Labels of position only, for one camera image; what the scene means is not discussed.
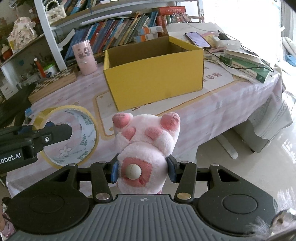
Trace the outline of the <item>yellow tape roll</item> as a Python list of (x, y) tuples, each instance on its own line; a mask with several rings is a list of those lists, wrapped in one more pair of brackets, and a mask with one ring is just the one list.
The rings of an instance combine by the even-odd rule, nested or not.
[(57, 169), (68, 164), (82, 165), (99, 141), (95, 118), (81, 106), (47, 108), (37, 114), (33, 129), (48, 132), (44, 137), (47, 146), (41, 155)]

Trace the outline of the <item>pink plush pig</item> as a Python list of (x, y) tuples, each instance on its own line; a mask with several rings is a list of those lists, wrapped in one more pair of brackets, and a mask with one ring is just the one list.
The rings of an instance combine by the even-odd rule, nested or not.
[(168, 174), (166, 158), (177, 143), (181, 119), (116, 113), (112, 117), (119, 174), (116, 185), (123, 194), (161, 194)]

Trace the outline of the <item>blue binder clip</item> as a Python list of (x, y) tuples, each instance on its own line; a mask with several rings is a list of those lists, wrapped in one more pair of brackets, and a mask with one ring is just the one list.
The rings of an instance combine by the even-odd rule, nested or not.
[(30, 117), (32, 115), (32, 109), (31, 108), (27, 108), (25, 110), (25, 117)]

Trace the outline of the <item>black Yamaha keyboard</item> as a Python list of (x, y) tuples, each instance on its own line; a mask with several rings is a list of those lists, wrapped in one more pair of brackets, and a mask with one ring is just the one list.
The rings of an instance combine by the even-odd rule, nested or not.
[(25, 120), (25, 110), (32, 106), (29, 96), (36, 84), (25, 86), (7, 101), (1, 103), (0, 124), (1, 128), (9, 126), (14, 121), (14, 126), (21, 126)]

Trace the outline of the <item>wooden chessboard box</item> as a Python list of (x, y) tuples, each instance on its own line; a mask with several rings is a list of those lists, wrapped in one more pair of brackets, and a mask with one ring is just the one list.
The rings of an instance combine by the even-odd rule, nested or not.
[(36, 84), (36, 87), (28, 97), (31, 104), (52, 94), (53, 92), (71, 84), (77, 80), (77, 71), (75, 69), (64, 70), (42, 82)]

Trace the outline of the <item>white green lidded jar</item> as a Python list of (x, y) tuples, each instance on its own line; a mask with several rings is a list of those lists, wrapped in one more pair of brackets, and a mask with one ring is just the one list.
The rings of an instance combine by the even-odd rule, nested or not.
[(58, 69), (57, 69), (55, 63), (50, 63), (50, 64), (46, 65), (44, 67), (44, 73), (45, 73), (45, 75), (46, 75), (47, 78), (50, 77), (50, 76), (53, 76), (53, 75), (57, 74), (58, 73)]

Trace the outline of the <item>pink cylindrical container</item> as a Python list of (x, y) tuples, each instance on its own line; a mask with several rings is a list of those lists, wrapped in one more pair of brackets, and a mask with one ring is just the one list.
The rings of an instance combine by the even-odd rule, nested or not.
[(97, 70), (97, 62), (89, 40), (84, 40), (73, 45), (72, 50), (83, 75), (90, 75)]

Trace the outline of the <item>yellow cardboard box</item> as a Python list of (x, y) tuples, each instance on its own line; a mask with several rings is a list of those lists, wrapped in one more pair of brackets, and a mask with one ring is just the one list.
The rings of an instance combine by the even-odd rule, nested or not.
[(118, 111), (199, 91), (203, 74), (203, 49), (171, 36), (104, 54), (104, 75)]

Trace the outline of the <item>white bookshelf unit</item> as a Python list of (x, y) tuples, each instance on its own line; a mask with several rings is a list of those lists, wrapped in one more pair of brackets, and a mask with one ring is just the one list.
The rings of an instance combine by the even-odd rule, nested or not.
[(45, 7), (42, 1), (34, 1), (35, 8), (45, 34), (46, 41), (56, 62), (57, 68), (62, 71), (67, 68), (64, 58), (62, 57), (61, 43), (58, 43), (54, 32), (58, 32), (61, 36), (67, 35), (72, 29), (77, 29), (83, 25), (90, 24), (97, 20), (105, 20), (117, 16), (127, 16), (137, 11), (146, 9), (156, 9), (163, 6), (178, 6), (182, 1), (111, 1), (105, 4), (97, 4), (93, 8), (69, 15), (54, 23), (49, 23), (46, 16)]

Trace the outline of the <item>row of books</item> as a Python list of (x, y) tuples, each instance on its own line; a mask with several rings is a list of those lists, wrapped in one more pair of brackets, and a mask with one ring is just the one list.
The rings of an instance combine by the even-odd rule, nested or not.
[(82, 28), (73, 29), (74, 35), (70, 38), (64, 60), (73, 60), (73, 46), (87, 40), (94, 54), (102, 54), (113, 47), (157, 39), (167, 34), (166, 25), (185, 22), (185, 16), (184, 6), (167, 6), (150, 13), (95, 21)]

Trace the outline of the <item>green book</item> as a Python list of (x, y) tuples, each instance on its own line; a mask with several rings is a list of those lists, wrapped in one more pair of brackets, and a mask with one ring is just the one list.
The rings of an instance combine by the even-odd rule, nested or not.
[(236, 58), (220, 56), (219, 60), (226, 66), (232, 69), (240, 70), (261, 83), (265, 82), (266, 78), (269, 76), (269, 73), (271, 71), (268, 67), (259, 67), (256, 64), (252, 64), (247, 61)]

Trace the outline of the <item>stack of papers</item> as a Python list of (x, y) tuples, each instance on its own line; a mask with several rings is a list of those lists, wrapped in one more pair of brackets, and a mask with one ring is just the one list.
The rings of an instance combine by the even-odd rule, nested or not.
[(273, 71), (270, 64), (259, 57), (257, 54), (242, 46), (241, 42), (230, 35), (224, 33), (222, 29), (214, 23), (175, 23), (166, 27), (168, 34), (172, 37), (178, 38), (192, 43), (185, 37), (185, 33), (197, 32), (199, 33), (210, 45), (211, 48), (205, 49), (209, 58), (218, 61), (220, 56), (229, 58), (236, 58), (256, 64), (259, 67), (268, 67), (271, 72)]

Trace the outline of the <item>smartphone with lit screen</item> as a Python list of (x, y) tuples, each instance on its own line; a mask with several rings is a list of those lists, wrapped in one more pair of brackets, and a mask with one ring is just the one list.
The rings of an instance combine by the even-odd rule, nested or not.
[(195, 46), (203, 49), (211, 48), (211, 45), (197, 32), (185, 33), (185, 37)]

